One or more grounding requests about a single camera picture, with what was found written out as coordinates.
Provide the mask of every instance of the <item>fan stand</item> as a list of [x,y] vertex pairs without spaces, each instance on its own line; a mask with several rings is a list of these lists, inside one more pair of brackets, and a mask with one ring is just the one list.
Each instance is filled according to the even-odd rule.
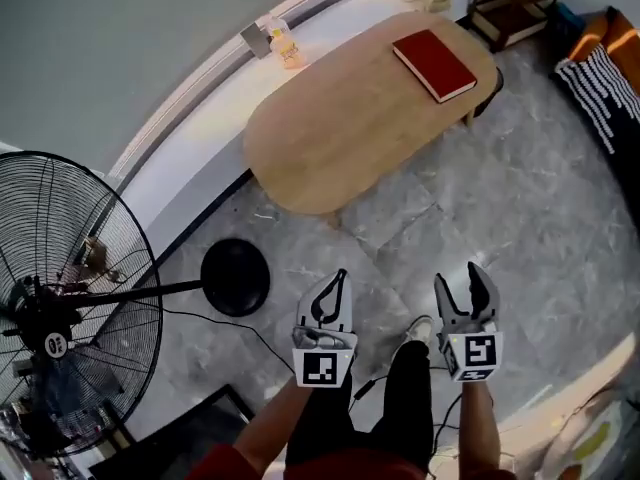
[[47,304],[79,309],[202,289],[218,311],[231,317],[243,317],[260,309],[267,299],[270,284],[269,267],[260,250],[246,240],[227,238],[209,248],[197,281],[133,288],[106,295],[64,295],[48,300]]

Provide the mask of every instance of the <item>book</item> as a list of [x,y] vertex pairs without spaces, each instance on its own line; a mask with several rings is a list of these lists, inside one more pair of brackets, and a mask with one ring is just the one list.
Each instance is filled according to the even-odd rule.
[[398,39],[393,43],[393,51],[438,103],[468,91],[478,82],[430,30]]

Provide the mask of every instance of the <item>white shoe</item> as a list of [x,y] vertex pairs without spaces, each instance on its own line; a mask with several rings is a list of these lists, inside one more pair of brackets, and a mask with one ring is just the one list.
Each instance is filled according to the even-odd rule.
[[404,340],[400,343],[400,346],[395,350],[391,357],[391,362],[396,357],[398,350],[405,343],[410,341],[422,341],[425,345],[429,346],[431,342],[431,331],[433,330],[433,318],[429,315],[421,315],[416,318],[409,328],[404,333]]

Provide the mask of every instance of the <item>red shirt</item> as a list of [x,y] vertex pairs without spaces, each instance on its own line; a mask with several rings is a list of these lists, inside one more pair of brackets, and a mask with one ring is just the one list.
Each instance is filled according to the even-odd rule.
[[[349,449],[287,467],[285,480],[424,480],[413,464],[381,451]],[[194,469],[187,480],[260,480],[260,476],[235,448],[221,445]],[[516,480],[508,471],[487,471],[473,480]]]

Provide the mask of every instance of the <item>wooden table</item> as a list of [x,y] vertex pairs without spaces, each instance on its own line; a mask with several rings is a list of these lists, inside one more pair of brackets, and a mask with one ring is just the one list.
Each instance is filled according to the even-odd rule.
[[[431,29],[473,72],[476,86],[437,103],[391,43]],[[328,53],[267,97],[244,134],[248,164],[283,208],[336,213],[493,91],[496,67],[468,32],[440,16],[393,16]]]

